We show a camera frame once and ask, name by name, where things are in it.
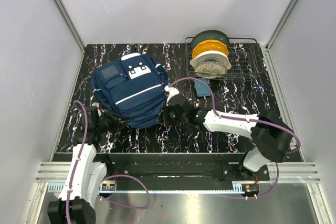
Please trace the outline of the navy blue student backpack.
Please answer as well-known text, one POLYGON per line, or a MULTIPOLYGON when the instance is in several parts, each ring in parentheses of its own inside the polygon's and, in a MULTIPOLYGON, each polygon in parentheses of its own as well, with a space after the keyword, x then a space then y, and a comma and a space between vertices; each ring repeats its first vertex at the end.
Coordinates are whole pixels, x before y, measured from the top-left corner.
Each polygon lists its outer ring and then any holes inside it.
POLYGON ((97 68, 91 80, 99 103, 136 129, 159 123, 167 101, 164 88, 168 85, 169 77, 163 66, 155 58, 138 52, 97 68))

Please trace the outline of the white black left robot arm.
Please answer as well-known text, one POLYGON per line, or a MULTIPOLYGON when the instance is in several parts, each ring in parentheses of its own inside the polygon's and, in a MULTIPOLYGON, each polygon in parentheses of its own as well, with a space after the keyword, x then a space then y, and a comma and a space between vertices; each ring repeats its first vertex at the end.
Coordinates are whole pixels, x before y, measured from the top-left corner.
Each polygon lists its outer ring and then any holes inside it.
POLYGON ((102 134, 129 119, 115 115, 98 106, 85 107, 75 102, 82 119, 82 133, 74 142, 67 179, 58 199, 51 201, 47 215, 51 223, 96 223, 94 209, 102 180, 113 175, 110 158, 94 162, 102 134))

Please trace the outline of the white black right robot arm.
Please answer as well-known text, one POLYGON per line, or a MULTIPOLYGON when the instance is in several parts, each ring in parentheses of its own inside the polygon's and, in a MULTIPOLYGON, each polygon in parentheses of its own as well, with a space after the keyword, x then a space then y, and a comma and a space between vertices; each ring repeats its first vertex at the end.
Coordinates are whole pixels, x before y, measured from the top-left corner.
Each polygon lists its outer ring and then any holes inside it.
POLYGON ((285 161, 292 139, 292 131, 280 119, 269 114, 229 114, 210 108, 195 108, 181 94, 170 95, 166 103, 169 122, 181 121, 185 125, 208 132, 236 134, 252 140, 255 147, 240 161, 239 176, 250 180, 262 166, 285 161))

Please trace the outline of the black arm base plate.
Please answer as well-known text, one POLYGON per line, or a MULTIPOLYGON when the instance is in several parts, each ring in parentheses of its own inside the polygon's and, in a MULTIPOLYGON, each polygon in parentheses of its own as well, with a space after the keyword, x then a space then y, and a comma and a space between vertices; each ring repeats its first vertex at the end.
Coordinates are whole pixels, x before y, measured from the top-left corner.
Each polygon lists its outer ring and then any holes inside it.
POLYGON ((237 162, 117 162, 112 164, 112 175, 134 177, 205 177, 226 181, 266 182, 270 180, 267 166, 250 172, 237 162))

